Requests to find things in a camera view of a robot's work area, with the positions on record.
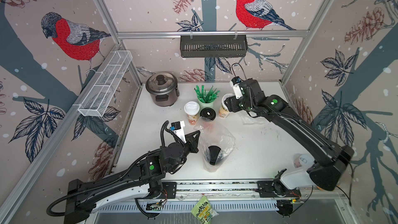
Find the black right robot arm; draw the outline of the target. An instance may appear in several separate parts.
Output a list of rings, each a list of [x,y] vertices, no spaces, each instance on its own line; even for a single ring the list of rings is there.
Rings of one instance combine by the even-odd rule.
[[[234,96],[224,100],[229,112],[245,111],[247,114],[254,113],[256,118],[265,118],[286,131],[314,159],[307,169],[279,171],[266,192],[284,197],[292,190],[306,186],[318,186],[326,191],[333,191],[337,187],[353,157],[351,147],[340,146],[320,134],[281,97],[265,96],[257,80],[234,77],[230,85]]]

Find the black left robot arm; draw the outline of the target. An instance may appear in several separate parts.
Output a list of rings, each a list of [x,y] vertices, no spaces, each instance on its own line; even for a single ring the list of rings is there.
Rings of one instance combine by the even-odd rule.
[[[185,134],[181,121],[165,121],[160,129],[160,148],[143,154],[117,174],[88,183],[71,181],[67,195],[52,202],[46,209],[47,215],[63,217],[66,224],[77,224],[106,206],[134,199],[141,213],[156,218],[158,214],[146,212],[140,201],[154,199],[163,206],[176,197],[177,184],[164,183],[162,179],[177,173],[189,154],[198,153],[200,134],[199,130]]]

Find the clear plastic carrier bag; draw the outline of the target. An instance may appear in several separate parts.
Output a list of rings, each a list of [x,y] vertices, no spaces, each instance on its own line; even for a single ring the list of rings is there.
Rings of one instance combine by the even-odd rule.
[[[199,150],[202,153],[204,169],[216,172],[236,147],[235,136],[221,123],[200,117],[194,126],[200,131]]]

